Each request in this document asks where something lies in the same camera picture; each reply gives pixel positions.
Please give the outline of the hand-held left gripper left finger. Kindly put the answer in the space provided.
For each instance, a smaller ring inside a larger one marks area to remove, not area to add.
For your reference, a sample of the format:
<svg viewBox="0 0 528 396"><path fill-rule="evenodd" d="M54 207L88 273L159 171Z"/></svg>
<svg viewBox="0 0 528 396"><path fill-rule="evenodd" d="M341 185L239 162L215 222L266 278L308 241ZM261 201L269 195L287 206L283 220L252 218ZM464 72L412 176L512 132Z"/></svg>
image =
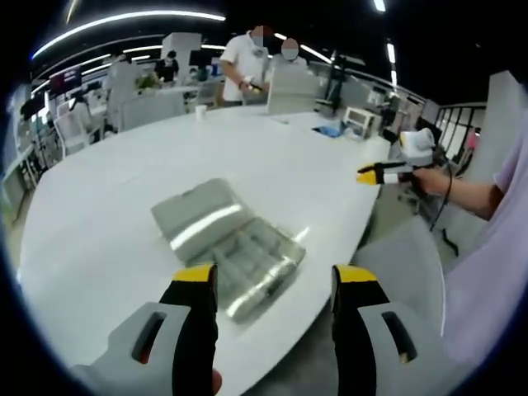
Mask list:
<svg viewBox="0 0 528 396"><path fill-rule="evenodd" d="M107 349L71 372L94 395L212 395L217 266L180 270L158 302L133 312Z"/></svg>

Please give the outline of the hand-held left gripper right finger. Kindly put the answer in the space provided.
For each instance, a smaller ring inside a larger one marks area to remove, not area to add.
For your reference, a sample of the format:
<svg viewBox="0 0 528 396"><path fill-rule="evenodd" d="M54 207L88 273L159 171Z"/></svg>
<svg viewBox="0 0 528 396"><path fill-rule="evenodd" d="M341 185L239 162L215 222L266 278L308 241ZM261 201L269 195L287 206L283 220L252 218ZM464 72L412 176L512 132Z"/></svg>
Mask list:
<svg viewBox="0 0 528 396"><path fill-rule="evenodd" d="M446 393L440 335L364 268L332 267L332 339L340 395Z"/></svg>

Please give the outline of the person's right hand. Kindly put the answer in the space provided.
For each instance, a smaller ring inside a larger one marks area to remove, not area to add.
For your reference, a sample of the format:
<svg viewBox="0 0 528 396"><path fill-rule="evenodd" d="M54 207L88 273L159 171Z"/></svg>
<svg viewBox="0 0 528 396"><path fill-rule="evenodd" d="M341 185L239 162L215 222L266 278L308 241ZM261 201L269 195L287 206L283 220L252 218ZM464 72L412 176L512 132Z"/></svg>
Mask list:
<svg viewBox="0 0 528 396"><path fill-rule="evenodd" d="M412 174L429 195L444 196L449 190L451 178L439 169L418 168Z"/></svg>

